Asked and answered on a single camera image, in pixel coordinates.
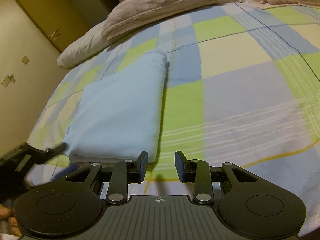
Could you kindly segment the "person's hand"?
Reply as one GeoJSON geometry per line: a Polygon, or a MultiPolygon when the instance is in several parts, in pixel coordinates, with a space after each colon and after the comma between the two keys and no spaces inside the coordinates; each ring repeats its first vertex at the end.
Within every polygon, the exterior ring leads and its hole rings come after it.
{"type": "Polygon", "coordinates": [[[10,224],[10,230],[11,232],[17,236],[17,237],[21,237],[22,234],[18,228],[18,224],[17,224],[17,220],[16,218],[13,216],[13,211],[12,209],[5,207],[4,205],[1,205],[0,207],[0,217],[1,219],[7,221],[10,224]]]}

